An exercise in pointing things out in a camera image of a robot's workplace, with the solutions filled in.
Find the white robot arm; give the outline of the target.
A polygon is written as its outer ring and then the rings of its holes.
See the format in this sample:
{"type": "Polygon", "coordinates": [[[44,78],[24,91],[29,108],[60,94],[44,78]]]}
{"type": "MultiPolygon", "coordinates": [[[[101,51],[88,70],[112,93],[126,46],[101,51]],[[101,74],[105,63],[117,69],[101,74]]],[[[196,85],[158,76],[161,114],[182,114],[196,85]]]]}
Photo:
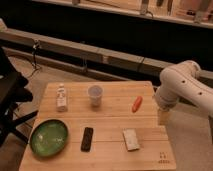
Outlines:
{"type": "Polygon", "coordinates": [[[161,71],[161,85],[154,95],[159,106],[159,125],[166,124],[169,110],[179,102],[180,98],[203,109],[213,118],[213,88],[198,80],[200,72],[200,66],[192,60],[170,65],[161,71]]]}

